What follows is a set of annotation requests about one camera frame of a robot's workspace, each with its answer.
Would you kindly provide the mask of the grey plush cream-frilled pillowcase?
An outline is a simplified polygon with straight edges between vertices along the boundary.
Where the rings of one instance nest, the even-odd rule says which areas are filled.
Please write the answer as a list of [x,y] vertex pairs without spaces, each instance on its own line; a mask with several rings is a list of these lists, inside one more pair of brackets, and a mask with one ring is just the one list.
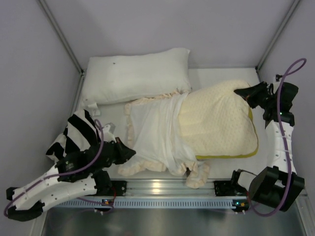
[[187,187],[197,189],[206,184],[209,163],[198,161],[181,137],[178,115],[187,96],[173,92],[125,104],[127,146],[136,154],[119,165],[118,174],[130,177],[145,170],[169,171],[186,177]]

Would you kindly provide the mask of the cream yellow-edged pillow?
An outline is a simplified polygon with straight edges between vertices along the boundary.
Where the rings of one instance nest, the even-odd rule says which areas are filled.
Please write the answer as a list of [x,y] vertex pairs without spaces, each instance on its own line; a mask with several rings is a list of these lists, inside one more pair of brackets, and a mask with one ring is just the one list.
[[237,95],[243,80],[229,80],[191,92],[182,102],[178,121],[181,137],[197,159],[247,158],[259,147],[252,110]]

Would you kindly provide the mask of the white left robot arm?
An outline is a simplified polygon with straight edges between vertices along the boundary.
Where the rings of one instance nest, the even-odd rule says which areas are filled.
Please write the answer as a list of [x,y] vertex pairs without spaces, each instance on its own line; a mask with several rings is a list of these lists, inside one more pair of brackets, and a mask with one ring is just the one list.
[[84,196],[115,196],[126,182],[112,181],[106,169],[113,164],[126,163],[135,154],[119,138],[67,154],[31,183],[8,188],[6,197],[10,202],[4,215],[25,222],[69,200]]

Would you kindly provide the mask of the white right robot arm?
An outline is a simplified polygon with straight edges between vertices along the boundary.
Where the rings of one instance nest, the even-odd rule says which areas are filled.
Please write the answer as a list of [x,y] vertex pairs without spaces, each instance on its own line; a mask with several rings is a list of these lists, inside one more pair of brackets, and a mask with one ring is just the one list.
[[264,110],[269,148],[267,166],[259,174],[239,169],[232,173],[231,180],[214,181],[215,196],[247,197],[243,202],[233,202],[235,212],[248,210],[251,202],[285,212],[305,187],[305,180],[294,168],[291,150],[295,119],[290,109],[298,87],[287,82],[261,82],[234,92],[251,108],[259,106]]

